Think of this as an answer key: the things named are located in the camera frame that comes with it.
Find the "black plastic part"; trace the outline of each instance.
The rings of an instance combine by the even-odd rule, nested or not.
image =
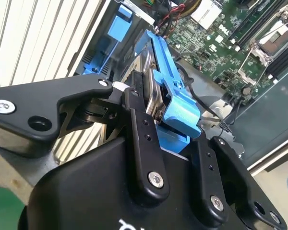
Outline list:
[[[230,206],[235,206],[237,215],[245,225],[250,229],[260,230],[270,226],[276,230],[286,230],[284,219],[228,143],[214,137],[209,144],[216,153],[226,201]],[[280,224],[272,219],[270,212],[278,216]]]
[[[281,53],[267,68],[266,72],[278,77],[288,67],[288,48]]]
[[[98,79],[89,74],[0,88],[0,99],[16,106],[14,113],[0,114],[0,147],[29,158],[47,154],[77,106],[109,97],[112,85],[103,86]],[[63,121],[60,114],[65,114]]]
[[[190,159],[190,201],[196,217],[206,226],[218,227],[228,220],[228,209],[219,173],[216,154],[208,147],[204,132],[182,152]],[[210,197],[217,196],[224,210],[217,210]]]
[[[189,205],[190,163],[161,152],[171,192],[159,206],[143,208],[130,198],[129,152],[125,139],[117,138],[50,171],[38,182],[27,207],[28,229],[119,230],[123,220],[137,230],[215,230],[200,223]],[[218,229],[246,230],[231,209],[228,221]]]
[[[122,103],[128,140],[130,195],[140,206],[153,207],[169,195],[169,183],[154,120],[145,112],[144,99],[134,89],[125,89]],[[162,188],[156,188],[149,182],[150,172],[161,175],[164,181]]]

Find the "ventilation grille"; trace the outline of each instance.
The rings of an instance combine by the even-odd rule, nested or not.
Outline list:
[[[89,54],[86,54],[82,59],[82,61],[86,64],[90,64],[92,60],[93,60],[93,57]]]
[[[110,60],[105,64],[105,66],[102,68],[101,73],[107,75],[110,67]]]

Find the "mounting hole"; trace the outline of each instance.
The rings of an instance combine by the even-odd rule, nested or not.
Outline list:
[[[138,93],[137,91],[135,91],[135,90],[131,90],[131,93],[132,93],[134,96],[136,96],[136,97],[139,96],[139,93]]]
[[[98,79],[99,84],[101,84],[102,86],[108,86],[108,83],[103,80],[103,79]]]
[[[261,206],[261,204],[255,201],[254,205],[257,211],[259,211],[263,215],[265,214],[264,208]]]
[[[150,141],[152,138],[150,137],[150,135],[145,134],[144,137],[146,138],[146,140]]]
[[[117,113],[110,113],[109,119],[114,119],[117,116]]]
[[[52,123],[42,116],[32,116],[28,119],[28,125],[39,132],[46,132],[51,129]]]

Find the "red wire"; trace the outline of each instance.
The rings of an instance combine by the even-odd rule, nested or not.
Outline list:
[[[184,5],[184,4],[180,4],[179,6],[173,8],[173,9],[168,13],[168,15],[165,16],[165,17],[162,19],[162,22],[158,25],[158,27],[160,27],[160,25],[163,24],[163,22],[165,21],[165,19],[167,19],[171,13],[179,10],[179,8],[181,8],[181,7],[182,7],[182,9],[180,9],[180,12],[182,12],[182,11],[184,10],[184,8],[185,8],[185,5]]]

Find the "green surface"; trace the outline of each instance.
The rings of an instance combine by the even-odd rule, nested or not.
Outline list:
[[[0,188],[0,230],[16,230],[23,203],[8,189]]]
[[[274,1],[263,0],[262,2],[267,4],[263,5],[260,12],[255,11],[252,13],[241,33],[235,36],[236,39],[241,37]],[[248,55],[249,48],[247,46],[241,47],[241,50],[237,52],[229,37],[250,12],[237,8],[234,0],[225,0],[221,14],[208,30],[201,27],[191,17],[188,17],[178,21],[175,31],[168,38],[168,43],[179,53],[191,53],[184,55],[183,59],[218,83],[220,87],[233,97],[240,98],[242,88],[250,86],[251,93],[244,95],[245,100],[243,103],[257,98],[273,85],[267,74],[260,78],[265,66],[259,61],[258,57],[252,54],[247,58],[242,71],[253,82],[257,82],[259,78],[260,81],[255,86],[247,84],[243,81],[240,74],[237,73]],[[223,38],[220,43],[216,41],[218,36]],[[211,45],[216,47],[216,51],[211,49]]]

